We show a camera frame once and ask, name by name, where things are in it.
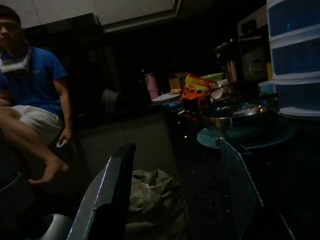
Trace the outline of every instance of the pink bottle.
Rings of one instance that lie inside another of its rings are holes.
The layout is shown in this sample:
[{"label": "pink bottle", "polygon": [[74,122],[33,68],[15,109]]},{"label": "pink bottle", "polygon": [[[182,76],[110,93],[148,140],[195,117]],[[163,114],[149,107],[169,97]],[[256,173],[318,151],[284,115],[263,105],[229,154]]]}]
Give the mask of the pink bottle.
[{"label": "pink bottle", "polygon": [[145,76],[145,83],[148,88],[151,100],[156,99],[157,97],[159,97],[159,94],[158,94],[157,79],[154,73],[151,72],[144,76]]}]

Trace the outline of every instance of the bare foot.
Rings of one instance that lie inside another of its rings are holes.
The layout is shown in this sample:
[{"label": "bare foot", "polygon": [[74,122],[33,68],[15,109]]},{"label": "bare foot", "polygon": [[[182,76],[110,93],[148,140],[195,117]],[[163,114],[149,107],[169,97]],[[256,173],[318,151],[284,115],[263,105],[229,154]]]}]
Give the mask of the bare foot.
[{"label": "bare foot", "polygon": [[69,170],[69,166],[65,164],[63,161],[61,161],[60,159],[48,161],[46,163],[46,167],[45,167],[42,178],[40,180],[30,179],[29,183],[31,185],[38,185],[38,184],[51,182],[57,174],[65,173],[68,170]]}]

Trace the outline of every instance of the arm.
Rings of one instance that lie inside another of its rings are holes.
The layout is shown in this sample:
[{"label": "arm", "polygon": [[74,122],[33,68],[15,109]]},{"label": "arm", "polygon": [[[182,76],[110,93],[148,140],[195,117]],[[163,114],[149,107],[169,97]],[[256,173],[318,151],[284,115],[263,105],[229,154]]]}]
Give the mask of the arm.
[{"label": "arm", "polygon": [[12,96],[9,90],[0,89],[0,106],[11,106]]},{"label": "arm", "polygon": [[72,114],[66,79],[60,78],[59,80],[54,81],[53,84],[61,100],[61,108],[65,124],[65,128],[59,138],[59,143],[62,143],[63,140],[66,140],[68,143],[72,136]]}]

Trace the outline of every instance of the white object in hand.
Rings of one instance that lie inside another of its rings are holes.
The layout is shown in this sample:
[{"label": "white object in hand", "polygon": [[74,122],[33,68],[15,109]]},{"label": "white object in hand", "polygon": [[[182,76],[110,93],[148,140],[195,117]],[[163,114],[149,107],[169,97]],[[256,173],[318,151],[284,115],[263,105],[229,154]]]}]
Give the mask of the white object in hand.
[{"label": "white object in hand", "polygon": [[59,149],[59,148],[62,148],[64,145],[66,145],[66,142],[67,142],[67,140],[65,139],[65,140],[63,140],[63,142],[62,143],[59,143],[59,142],[57,142],[56,143],[56,147]]}]

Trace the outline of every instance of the white cabinet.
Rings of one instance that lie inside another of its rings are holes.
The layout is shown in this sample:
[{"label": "white cabinet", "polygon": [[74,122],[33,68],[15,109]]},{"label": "white cabinet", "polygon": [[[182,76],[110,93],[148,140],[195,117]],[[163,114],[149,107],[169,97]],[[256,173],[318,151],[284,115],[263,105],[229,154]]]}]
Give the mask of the white cabinet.
[{"label": "white cabinet", "polygon": [[6,5],[18,13],[23,28],[40,25],[32,0],[0,0],[0,4]]},{"label": "white cabinet", "polygon": [[102,25],[173,9],[172,0],[94,0],[94,2]]},{"label": "white cabinet", "polygon": [[40,24],[52,23],[84,14],[95,14],[93,0],[33,0],[33,2]]}]

